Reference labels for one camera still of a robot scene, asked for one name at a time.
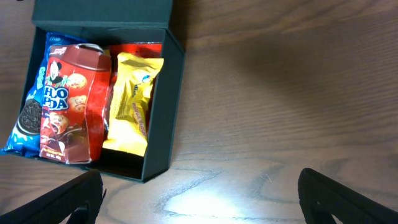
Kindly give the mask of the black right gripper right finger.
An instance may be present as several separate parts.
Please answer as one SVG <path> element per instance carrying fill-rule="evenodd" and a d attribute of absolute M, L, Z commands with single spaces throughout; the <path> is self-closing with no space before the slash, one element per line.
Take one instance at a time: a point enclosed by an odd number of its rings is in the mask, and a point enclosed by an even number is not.
<path fill-rule="evenodd" d="M 397 223 L 396 211 L 310 168 L 300 173 L 298 197 L 306 223 Z"/>

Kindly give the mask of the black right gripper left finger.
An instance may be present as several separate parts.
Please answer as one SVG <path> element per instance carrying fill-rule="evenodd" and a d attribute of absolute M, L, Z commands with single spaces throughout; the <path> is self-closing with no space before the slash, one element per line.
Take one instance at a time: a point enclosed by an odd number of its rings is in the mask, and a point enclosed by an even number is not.
<path fill-rule="evenodd" d="M 1 223 L 94 223 L 103 202 L 103 181 L 90 170 L 39 198 L 1 215 Z"/>

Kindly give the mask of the blue Oreo cookie pack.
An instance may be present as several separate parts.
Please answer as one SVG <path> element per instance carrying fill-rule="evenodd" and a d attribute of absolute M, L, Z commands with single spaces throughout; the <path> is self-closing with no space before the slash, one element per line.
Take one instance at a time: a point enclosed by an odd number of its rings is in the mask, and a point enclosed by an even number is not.
<path fill-rule="evenodd" d="M 24 157 L 39 155 L 40 122 L 45 74 L 53 45 L 86 43 L 87 40 L 59 32 L 37 29 L 25 82 L 24 100 L 16 123 L 1 154 L 18 154 Z"/>

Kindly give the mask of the red Meiji panda biscuit box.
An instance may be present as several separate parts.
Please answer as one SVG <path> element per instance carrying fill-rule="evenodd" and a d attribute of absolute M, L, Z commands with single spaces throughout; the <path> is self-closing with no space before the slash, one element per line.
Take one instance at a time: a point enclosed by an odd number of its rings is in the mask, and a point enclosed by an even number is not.
<path fill-rule="evenodd" d="M 65 164 L 100 158 L 111 57 L 96 44 L 50 48 L 42 98 L 40 157 Z"/>

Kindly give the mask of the small yellow snack packet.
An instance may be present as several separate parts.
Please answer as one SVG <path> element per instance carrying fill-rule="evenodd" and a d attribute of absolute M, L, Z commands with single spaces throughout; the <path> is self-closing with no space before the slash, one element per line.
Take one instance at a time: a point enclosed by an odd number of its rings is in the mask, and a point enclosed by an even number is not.
<path fill-rule="evenodd" d="M 148 145 L 146 115 L 162 58 L 118 54 L 118 71 L 109 106 L 108 135 L 103 148 L 144 156 Z"/>

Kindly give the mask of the black gift box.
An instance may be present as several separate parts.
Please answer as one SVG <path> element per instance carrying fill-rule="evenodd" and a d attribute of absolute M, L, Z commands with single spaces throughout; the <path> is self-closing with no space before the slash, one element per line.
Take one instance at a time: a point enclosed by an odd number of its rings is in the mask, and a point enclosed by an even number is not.
<path fill-rule="evenodd" d="M 162 44 L 164 64 L 154 79 L 147 111 L 148 145 L 144 156 L 103 148 L 99 159 L 80 165 L 116 177 L 147 181 L 169 168 L 183 73 L 184 52 L 169 30 L 171 0 L 36 0 L 32 21 L 36 30 L 59 32 L 87 40 L 103 50 L 107 45 Z"/>

